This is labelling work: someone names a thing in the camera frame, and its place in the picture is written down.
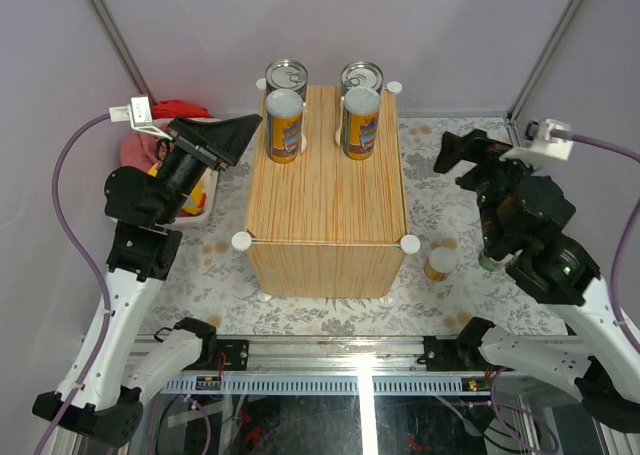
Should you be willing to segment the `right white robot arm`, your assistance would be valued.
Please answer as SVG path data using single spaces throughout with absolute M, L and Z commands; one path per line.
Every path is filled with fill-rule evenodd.
M 534 377 L 573 397 L 605 426 L 636 434 L 639 331 L 596 261 L 563 234 L 575 206 L 512 149 L 483 130 L 446 132 L 434 170 L 444 174 L 461 161 L 472 163 L 456 183 L 476 195 L 484 255 L 505 261 L 516 286 L 561 318 L 586 349 L 555 348 L 473 317 L 456 337 L 457 360 L 467 369 L 488 363 Z

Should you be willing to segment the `yellow porridge can with spoon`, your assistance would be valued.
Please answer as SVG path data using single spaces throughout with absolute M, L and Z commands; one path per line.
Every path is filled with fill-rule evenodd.
M 304 101 L 293 90 L 276 89 L 265 103 L 267 155 L 276 163 L 290 163 L 300 150 Z

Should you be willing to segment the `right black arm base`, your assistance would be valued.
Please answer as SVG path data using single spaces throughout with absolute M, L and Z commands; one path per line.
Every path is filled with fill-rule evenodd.
M 423 354 L 417 363 L 424 365 L 428 372 L 465 371 L 466 365 L 460 358 L 454 339 L 440 339 L 435 336 L 423 338 Z

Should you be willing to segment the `orange can with white lid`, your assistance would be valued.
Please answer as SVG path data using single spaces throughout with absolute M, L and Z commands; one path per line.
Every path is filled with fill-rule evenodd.
M 432 281 L 444 281 L 454 271 L 458 263 L 455 250 L 446 247 L 434 248 L 426 261 L 424 271 Z

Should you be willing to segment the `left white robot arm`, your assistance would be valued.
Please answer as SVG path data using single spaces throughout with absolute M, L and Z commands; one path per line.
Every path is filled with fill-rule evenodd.
M 219 368 L 213 325 L 185 317 L 134 367 L 129 353 L 150 304 L 166 281 L 182 240 L 172 225 L 206 170 L 238 163 L 262 118 L 214 121 L 176 117 L 156 174 L 121 166 L 104 185 L 105 213 L 116 222 L 105 269 L 88 264 L 101 300 L 76 360 L 54 391 L 36 397 L 34 415 L 113 448 L 126 445 L 145 407 L 181 371 Z

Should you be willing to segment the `dark blue tin can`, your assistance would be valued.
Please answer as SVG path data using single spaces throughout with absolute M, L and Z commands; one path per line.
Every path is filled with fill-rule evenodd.
M 265 70 L 266 91 L 289 89 L 306 101 L 308 71 L 299 61 L 279 59 L 270 63 Z

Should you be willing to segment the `light blue tin can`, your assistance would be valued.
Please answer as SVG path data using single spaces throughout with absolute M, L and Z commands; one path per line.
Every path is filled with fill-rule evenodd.
M 357 87 L 367 87 L 381 93 L 384 75 L 381 68 L 370 61 L 357 61 L 346 65 L 341 72 L 341 92 L 345 95 Z

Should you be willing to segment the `green can with white lid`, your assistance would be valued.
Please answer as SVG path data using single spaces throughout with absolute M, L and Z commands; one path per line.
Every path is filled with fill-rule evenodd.
M 486 255 L 484 252 L 480 252 L 478 255 L 479 265 L 488 272 L 497 272 L 504 269 L 512 259 L 513 256 L 511 254 L 505 256 L 501 260 L 496 260 Z

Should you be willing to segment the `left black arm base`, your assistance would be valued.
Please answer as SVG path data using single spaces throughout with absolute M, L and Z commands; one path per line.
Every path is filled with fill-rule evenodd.
M 199 370 L 213 370 L 221 374 L 246 371 L 249 347 L 249 341 L 243 339 L 222 339 L 211 342 L 204 349 L 204 354 L 196 366 Z

